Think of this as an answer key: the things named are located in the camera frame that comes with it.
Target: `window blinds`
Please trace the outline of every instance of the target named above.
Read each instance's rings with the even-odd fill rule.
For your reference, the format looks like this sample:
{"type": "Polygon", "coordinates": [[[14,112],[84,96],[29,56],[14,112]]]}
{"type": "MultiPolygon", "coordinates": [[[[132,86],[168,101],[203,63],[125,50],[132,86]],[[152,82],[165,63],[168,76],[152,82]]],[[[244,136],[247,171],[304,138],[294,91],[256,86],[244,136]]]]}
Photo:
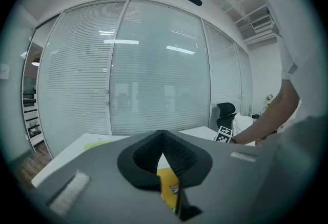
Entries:
{"type": "Polygon", "coordinates": [[[230,102],[240,112],[241,78],[238,55],[233,41],[206,21],[204,30],[208,43],[211,74],[210,128],[217,131],[219,118],[217,104],[230,102]]]}
{"type": "Polygon", "coordinates": [[[113,134],[207,126],[209,89],[200,19],[168,6],[131,1],[112,58],[113,134]]]}
{"type": "Polygon", "coordinates": [[[106,74],[124,2],[64,12],[44,49],[38,75],[42,129],[55,157],[84,133],[108,134],[106,74]]]}
{"type": "Polygon", "coordinates": [[[238,56],[240,61],[241,72],[241,85],[242,85],[242,99],[241,99],[241,111],[243,116],[252,116],[252,104],[253,104],[253,81],[251,62],[248,54],[241,49],[239,45],[238,56]]]}

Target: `white desk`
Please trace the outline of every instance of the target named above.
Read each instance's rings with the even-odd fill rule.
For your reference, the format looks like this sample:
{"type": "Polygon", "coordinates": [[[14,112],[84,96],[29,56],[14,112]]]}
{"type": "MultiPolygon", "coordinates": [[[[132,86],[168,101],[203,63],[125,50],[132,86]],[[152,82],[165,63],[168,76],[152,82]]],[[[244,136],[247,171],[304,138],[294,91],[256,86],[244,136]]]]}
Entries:
{"type": "MultiPolygon", "coordinates": [[[[199,127],[188,130],[182,130],[181,133],[208,139],[214,140],[217,136],[217,132],[209,129],[207,127],[199,127]]],[[[86,144],[95,143],[100,141],[117,141],[129,136],[109,136],[109,135],[95,135],[95,134],[83,134],[76,141],[74,141],[71,145],[65,148],[59,155],[57,155],[49,164],[47,164],[33,179],[32,184],[37,187],[40,183],[45,180],[48,176],[50,176],[57,169],[61,168],[80,154],[84,152],[84,147],[86,144]]],[[[255,146],[255,142],[250,143],[249,145],[255,146]]],[[[169,168],[170,165],[165,159],[164,155],[159,159],[158,169],[169,168]]]]}

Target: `white t-shirt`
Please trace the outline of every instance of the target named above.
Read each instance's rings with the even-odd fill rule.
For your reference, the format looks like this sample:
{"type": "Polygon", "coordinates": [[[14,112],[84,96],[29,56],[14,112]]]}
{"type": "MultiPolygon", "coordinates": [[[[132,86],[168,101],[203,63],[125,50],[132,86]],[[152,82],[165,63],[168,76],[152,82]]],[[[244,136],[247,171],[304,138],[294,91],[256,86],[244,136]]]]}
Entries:
{"type": "Polygon", "coordinates": [[[266,0],[282,64],[302,105],[295,121],[327,113],[328,70],[324,29],[309,0],[266,0]]]}

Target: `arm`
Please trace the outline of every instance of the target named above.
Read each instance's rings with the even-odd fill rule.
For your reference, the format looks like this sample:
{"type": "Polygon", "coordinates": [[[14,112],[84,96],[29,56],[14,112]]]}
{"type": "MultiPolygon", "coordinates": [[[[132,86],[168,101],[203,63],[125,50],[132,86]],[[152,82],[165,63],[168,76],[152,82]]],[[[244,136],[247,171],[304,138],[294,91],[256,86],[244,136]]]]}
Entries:
{"type": "Polygon", "coordinates": [[[235,136],[238,144],[266,137],[285,123],[298,106],[299,97],[289,80],[282,80],[278,95],[258,121],[235,136]]]}

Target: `air conditioner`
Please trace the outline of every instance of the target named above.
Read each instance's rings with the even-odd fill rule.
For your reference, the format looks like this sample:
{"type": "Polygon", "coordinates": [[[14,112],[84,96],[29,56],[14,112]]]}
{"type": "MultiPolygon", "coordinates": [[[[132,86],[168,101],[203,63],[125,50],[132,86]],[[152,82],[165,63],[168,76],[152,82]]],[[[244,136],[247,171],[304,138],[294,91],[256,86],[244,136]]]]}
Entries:
{"type": "Polygon", "coordinates": [[[271,30],[273,27],[273,21],[269,15],[259,18],[251,23],[255,33],[262,33],[271,30]]]}

